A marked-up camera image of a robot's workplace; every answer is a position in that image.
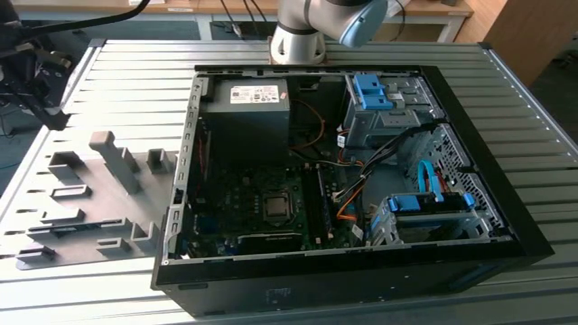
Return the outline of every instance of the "slotted metal tabletop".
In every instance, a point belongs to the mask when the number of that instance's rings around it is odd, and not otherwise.
[[[27,184],[43,177],[44,155],[64,150],[92,154],[87,147],[92,131],[111,130],[116,145],[131,152],[178,150],[197,64],[269,63],[262,42],[107,41],[94,45],[70,83],[64,109],[74,115],[68,127],[62,132],[40,131],[2,197],[0,216],[15,213],[32,199]],[[391,43],[347,49],[330,43],[329,61],[440,67],[556,255],[458,295],[202,321],[578,324],[578,150],[498,56],[478,45]],[[3,231],[8,220],[0,223]],[[0,237],[0,254],[18,242],[15,238]],[[74,324],[193,321],[177,303],[150,289],[153,262],[143,258],[22,272],[14,258],[0,259],[0,322],[12,318]]]

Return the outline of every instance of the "black cable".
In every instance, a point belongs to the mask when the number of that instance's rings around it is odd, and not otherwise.
[[[255,8],[257,8],[259,14],[262,15],[263,21],[267,22],[267,18],[265,17],[265,15],[263,15],[263,11],[262,11],[259,5],[257,4],[255,0],[251,0],[251,2],[253,2],[253,5],[254,5]]]
[[[4,132],[4,134],[2,134],[0,137],[6,137],[7,139],[12,139],[16,136],[16,134],[10,135],[7,133],[7,127],[4,126],[4,115],[3,114],[0,114],[0,126],[2,126],[2,130]]]
[[[15,162],[14,164],[10,164],[10,165],[7,165],[7,166],[2,166],[0,167],[0,169],[7,169],[7,168],[11,168],[11,167],[15,167],[15,166],[19,166],[20,165],[20,162]]]
[[[382,147],[379,147],[379,149],[374,152],[371,157],[365,162],[365,165],[359,171],[359,178],[349,187],[346,187],[343,191],[339,192],[335,198],[342,198],[370,177],[374,167],[398,152],[401,144],[409,137],[411,137],[420,132],[433,131],[437,126],[438,123],[426,123],[422,124],[420,127],[411,127],[406,131],[399,133]]]
[[[16,108],[15,110],[11,110],[8,113],[2,113],[2,116],[8,116],[11,114],[15,114],[16,112],[22,111],[20,108]]]
[[[363,231],[363,236],[361,240],[361,245],[365,246],[365,210],[363,210],[363,190],[359,191],[358,196],[354,200],[354,207],[355,207],[355,215],[357,215],[357,221],[355,224],[358,225],[359,229]]]
[[[226,33],[233,33],[234,32],[234,27],[227,26],[227,24],[225,22],[214,22],[214,25],[217,27],[223,28],[223,30],[225,30]]]
[[[225,0],[221,0],[221,4],[223,5],[223,9],[225,9],[225,12],[227,13],[229,20],[231,21],[231,24],[235,24],[235,20],[234,20],[234,17],[231,16],[231,13],[229,12],[229,8],[227,8],[227,5],[225,4]]]
[[[330,160],[318,160],[318,159],[307,156],[305,153],[298,152],[295,149],[289,149],[289,150],[291,150],[291,152],[295,154],[295,156],[298,156],[299,158],[302,158],[305,161],[311,161],[313,163],[334,165],[334,166],[338,166],[338,167],[353,167],[353,166],[355,166],[355,165],[342,164],[339,162],[334,162],[334,161],[330,161]]]
[[[259,33],[259,28],[257,27],[255,17],[253,17],[253,12],[250,10],[250,5],[247,4],[247,0],[243,0],[243,4],[245,4],[245,9],[247,9],[247,13],[250,14],[251,17],[253,28],[255,29],[257,37],[262,39],[262,34]]]
[[[255,0],[251,0],[251,2],[253,2],[253,5],[257,8],[259,14],[262,15],[263,21],[267,22],[267,18],[265,17],[263,11],[262,11],[259,5],[257,4]],[[275,31],[271,30],[271,26],[269,24],[267,24],[267,29],[270,30],[270,34],[273,35],[275,33]]]
[[[390,40],[390,42],[395,42],[403,32],[403,29],[406,28],[406,8],[403,7],[403,5],[401,4],[399,0],[395,0],[395,2],[399,4],[401,6],[401,25],[399,25],[399,29],[398,29],[398,34],[395,35],[395,37]]]
[[[102,26],[106,24],[112,24],[115,22],[122,22],[123,20],[129,20],[137,15],[139,15],[143,12],[145,8],[147,7],[150,1],[151,0],[142,0],[142,2],[135,7],[135,9],[119,15],[82,20],[79,22],[64,22],[60,24],[52,24],[52,25],[24,29],[23,36],[26,40],[30,40],[50,33],[64,32],[67,30],[76,30],[88,27]]]
[[[311,134],[309,134],[309,133],[307,133],[307,136],[306,136],[306,141],[311,142]],[[309,148],[315,152],[315,154],[319,157],[319,159],[325,159],[325,156],[323,156],[322,152],[319,151],[319,149],[317,148],[315,144],[311,144],[309,146]]]

